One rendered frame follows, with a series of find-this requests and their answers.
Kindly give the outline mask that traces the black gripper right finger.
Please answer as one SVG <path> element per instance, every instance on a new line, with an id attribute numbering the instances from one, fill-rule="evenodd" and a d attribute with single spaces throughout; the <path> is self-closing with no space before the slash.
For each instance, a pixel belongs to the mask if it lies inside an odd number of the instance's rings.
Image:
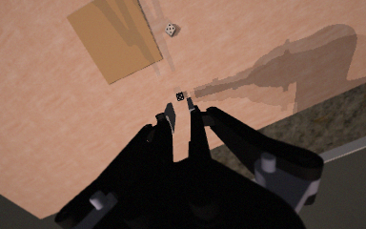
<path id="1" fill-rule="evenodd" d="M 321 156 L 267 137 L 216 107 L 200 112 L 190 97 L 187 102 L 191 141 L 185 191 L 198 218 L 213 219 L 221 207 L 205 126 L 210 126 L 259 185 L 283 198 L 297 214 L 303 205 L 315 202 L 324 166 Z"/>

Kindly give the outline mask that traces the tan square mat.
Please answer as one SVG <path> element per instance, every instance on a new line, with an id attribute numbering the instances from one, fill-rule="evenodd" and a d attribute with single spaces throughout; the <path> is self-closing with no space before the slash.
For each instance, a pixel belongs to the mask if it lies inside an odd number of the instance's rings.
<path id="1" fill-rule="evenodd" d="M 67 19 L 108 84 L 163 59 L 137 0 L 93 0 Z"/>

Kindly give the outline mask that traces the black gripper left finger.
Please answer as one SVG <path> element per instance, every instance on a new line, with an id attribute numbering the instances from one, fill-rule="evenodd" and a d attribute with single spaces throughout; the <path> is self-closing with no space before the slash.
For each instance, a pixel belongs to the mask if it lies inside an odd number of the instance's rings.
<path id="1" fill-rule="evenodd" d="M 157 124 L 145 125 L 54 222 L 63 229 L 92 229 L 128 192 L 122 219 L 132 229 L 148 229 L 158 213 L 162 164 L 173 162 L 175 117 L 173 104 L 168 103 L 165 112 L 155 116 Z"/>

